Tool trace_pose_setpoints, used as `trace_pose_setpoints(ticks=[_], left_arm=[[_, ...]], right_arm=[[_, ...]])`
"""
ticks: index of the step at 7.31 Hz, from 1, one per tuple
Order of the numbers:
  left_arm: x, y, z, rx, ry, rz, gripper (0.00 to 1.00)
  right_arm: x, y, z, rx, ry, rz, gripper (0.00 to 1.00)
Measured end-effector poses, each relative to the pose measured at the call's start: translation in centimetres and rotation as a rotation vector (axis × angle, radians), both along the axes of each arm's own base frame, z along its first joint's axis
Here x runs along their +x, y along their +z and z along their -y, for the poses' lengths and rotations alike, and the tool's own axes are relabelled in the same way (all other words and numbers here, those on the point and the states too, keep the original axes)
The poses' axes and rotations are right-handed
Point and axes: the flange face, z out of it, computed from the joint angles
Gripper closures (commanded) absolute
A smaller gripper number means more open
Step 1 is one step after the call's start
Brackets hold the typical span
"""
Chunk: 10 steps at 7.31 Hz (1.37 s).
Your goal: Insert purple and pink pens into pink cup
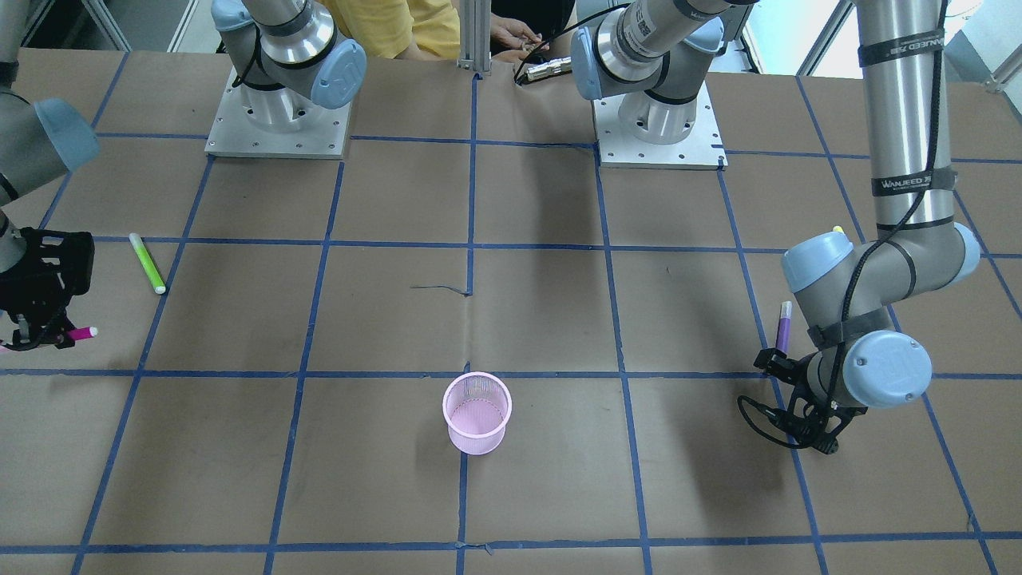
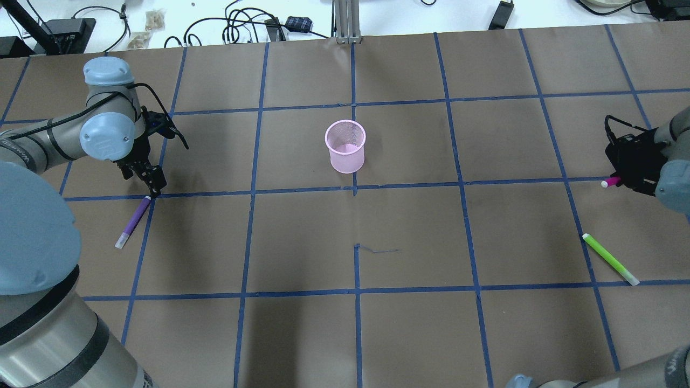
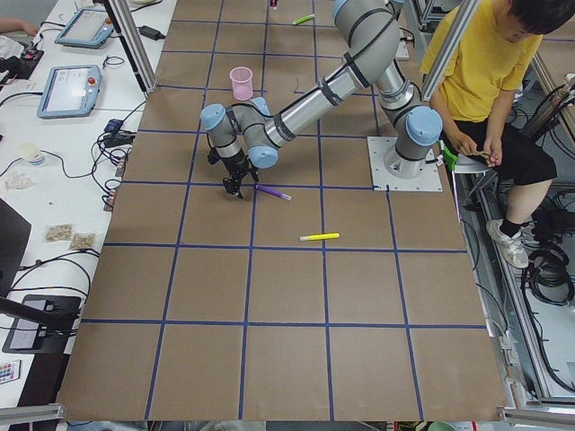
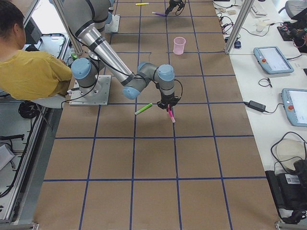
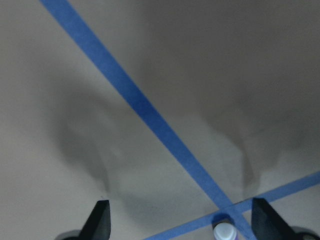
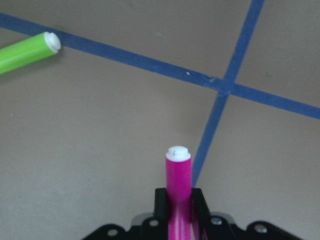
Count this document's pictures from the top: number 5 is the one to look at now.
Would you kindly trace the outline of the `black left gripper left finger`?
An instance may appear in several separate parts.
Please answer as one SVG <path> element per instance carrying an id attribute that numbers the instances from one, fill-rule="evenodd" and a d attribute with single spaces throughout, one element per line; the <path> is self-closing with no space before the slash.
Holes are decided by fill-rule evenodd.
<path id="1" fill-rule="evenodd" d="M 111 211 L 108 200 L 96 202 L 81 229 L 79 240 L 109 240 L 111 235 Z"/>

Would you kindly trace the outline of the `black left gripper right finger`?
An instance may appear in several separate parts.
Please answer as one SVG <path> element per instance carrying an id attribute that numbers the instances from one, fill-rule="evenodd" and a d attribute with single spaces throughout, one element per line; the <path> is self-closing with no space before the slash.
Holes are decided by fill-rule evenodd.
<path id="1" fill-rule="evenodd" d="M 251 229 L 257 240 L 297 240 L 297 234 L 264 198 L 252 199 Z"/>

